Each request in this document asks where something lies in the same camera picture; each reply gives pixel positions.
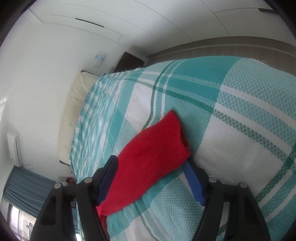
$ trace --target red object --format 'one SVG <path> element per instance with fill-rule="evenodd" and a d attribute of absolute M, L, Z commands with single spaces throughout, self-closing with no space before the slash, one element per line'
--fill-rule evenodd
<path fill-rule="evenodd" d="M 141 131 L 118 156 L 118 170 L 106 200 L 97 207 L 103 227 L 106 217 L 139 199 L 153 184 L 180 167 L 190 156 L 189 144 L 174 111 Z"/>
<path fill-rule="evenodd" d="M 73 184 L 73 178 L 69 177 L 66 179 L 66 182 L 68 183 L 68 186 Z"/>

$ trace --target blue curtain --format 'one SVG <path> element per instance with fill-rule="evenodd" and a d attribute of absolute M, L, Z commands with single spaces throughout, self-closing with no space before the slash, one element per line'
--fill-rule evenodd
<path fill-rule="evenodd" d="M 54 180 L 15 166 L 7 180 L 3 196 L 18 209 L 37 217 L 54 184 Z M 77 212 L 72 210 L 75 230 L 78 231 Z"/>

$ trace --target plaid blanket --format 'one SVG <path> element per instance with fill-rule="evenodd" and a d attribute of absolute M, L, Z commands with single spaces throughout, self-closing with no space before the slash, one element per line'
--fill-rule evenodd
<path fill-rule="evenodd" d="M 79 182 L 92 176 L 110 155 L 118 155 L 137 133 L 173 109 L 195 163 L 223 183 L 246 182 L 271 239 L 280 240 L 296 219 L 295 93 L 295 76 L 230 56 L 103 75 L 81 110 L 71 166 Z M 223 240 L 228 207 L 226 203 L 217 240 Z M 108 216 L 108 233 L 114 241 L 191 240 L 202 213 L 178 169 Z"/>

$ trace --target light switch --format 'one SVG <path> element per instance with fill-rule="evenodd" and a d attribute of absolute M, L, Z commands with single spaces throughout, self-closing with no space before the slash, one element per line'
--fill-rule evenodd
<path fill-rule="evenodd" d="M 101 54 L 95 56 L 95 59 L 96 59 L 96 62 L 94 64 L 95 67 L 99 68 L 101 66 L 101 64 L 102 64 L 103 60 L 105 59 L 106 55 L 107 55 L 106 53 L 101 53 Z"/>

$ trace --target window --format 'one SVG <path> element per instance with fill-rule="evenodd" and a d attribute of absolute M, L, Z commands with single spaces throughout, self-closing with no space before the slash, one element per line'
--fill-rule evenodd
<path fill-rule="evenodd" d="M 12 206 L 9 225 L 20 241 L 30 240 L 35 222 L 36 218 Z M 76 239 L 81 241 L 79 234 L 76 234 Z"/>

